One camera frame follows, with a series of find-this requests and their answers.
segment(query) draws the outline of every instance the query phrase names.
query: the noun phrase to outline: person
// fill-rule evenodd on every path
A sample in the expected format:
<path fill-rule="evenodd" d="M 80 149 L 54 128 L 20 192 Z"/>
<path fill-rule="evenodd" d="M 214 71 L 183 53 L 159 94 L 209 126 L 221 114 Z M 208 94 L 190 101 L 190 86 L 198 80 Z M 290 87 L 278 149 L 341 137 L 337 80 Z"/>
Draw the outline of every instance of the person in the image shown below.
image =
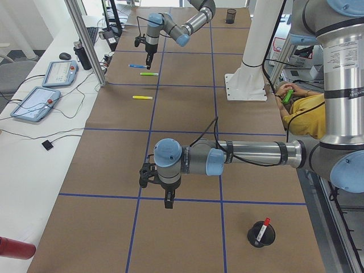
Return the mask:
<path fill-rule="evenodd" d="M 293 99 L 286 108 L 282 104 L 282 99 L 290 89 L 293 89 Z M 288 129 L 293 135 L 310 135 L 316 139 L 320 139 L 325 135 L 325 105 L 323 104 L 325 100 L 323 93 L 306 90 L 293 83 L 284 83 L 275 93 L 275 100 L 284 128 Z"/>

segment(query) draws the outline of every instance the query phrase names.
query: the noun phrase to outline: metal frame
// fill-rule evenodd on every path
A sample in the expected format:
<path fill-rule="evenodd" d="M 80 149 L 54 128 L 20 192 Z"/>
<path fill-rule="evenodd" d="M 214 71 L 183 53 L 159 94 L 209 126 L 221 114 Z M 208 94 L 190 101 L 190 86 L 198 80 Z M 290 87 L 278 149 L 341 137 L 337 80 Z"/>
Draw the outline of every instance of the metal frame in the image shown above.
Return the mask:
<path fill-rule="evenodd" d="M 76 0 L 64 0 L 64 2 L 66 4 L 68 12 L 72 18 L 73 24 L 75 25 L 75 29 L 86 50 L 86 54 L 90 60 L 91 66 L 97 77 L 97 80 L 101 86 L 105 86 L 105 84 L 106 84 L 105 75 L 99 64 L 95 49 L 93 48 L 93 44 L 92 44 L 90 36 L 87 32 L 85 22 L 82 19 L 80 7 L 78 6 Z"/>

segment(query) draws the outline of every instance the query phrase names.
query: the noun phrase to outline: green object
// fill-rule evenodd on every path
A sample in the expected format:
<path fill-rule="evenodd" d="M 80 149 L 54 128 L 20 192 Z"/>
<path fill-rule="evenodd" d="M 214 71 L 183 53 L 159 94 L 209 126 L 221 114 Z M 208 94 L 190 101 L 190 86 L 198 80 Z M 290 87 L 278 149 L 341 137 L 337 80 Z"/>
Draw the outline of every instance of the green object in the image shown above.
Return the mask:
<path fill-rule="evenodd" d="M 287 104 L 289 102 L 289 99 L 291 98 L 292 94 L 293 94 L 293 90 L 292 89 L 288 90 L 288 93 L 284 96 L 282 103 Z"/>
<path fill-rule="evenodd" d="M 150 72 L 142 72 L 140 73 L 141 76 L 158 76 L 158 73 L 150 73 Z"/>

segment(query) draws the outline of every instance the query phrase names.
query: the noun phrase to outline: red cylinder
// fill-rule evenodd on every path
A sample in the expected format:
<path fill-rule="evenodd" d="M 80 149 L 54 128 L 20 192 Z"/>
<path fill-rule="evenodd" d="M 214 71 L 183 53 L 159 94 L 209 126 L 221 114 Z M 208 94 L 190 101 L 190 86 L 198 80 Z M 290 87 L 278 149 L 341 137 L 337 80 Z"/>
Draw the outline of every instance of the red cylinder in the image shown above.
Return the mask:
<path fill-rule="evenodd" d="M 35 245 L 0 237 L 0 256 L 27 260 L 33 257 Z"/>

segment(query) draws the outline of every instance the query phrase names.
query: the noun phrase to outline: black cup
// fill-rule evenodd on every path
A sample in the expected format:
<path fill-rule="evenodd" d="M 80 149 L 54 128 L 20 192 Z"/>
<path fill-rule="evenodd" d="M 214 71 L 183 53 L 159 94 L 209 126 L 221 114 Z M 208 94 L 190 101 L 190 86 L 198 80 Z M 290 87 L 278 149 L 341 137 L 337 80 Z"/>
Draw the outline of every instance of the black cup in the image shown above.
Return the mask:
<path fill-rule="evenodd" d="M 225 22 L 227 24 L 233 24 L 235 21 L 235 14 L 237 13 L 237 10 L 235 9 L 228 9 L 226 12 L 226 20 Z"/>
<path fill-rule="evenodd" d="M 249 240 L 250 244 L 254 247 L 269 246 L 275 240 L 275 231 L 271 225 L 268 225 L 260 242 L 257 241 L 257 236 L 260 232 L 260 229 L 263 226 L 263 223 L 264 223 L 264 221 L 256 222 L 254 224 L 254 226 L 248 231 L 248 235 L 247 235 L 248 240 Z"/>

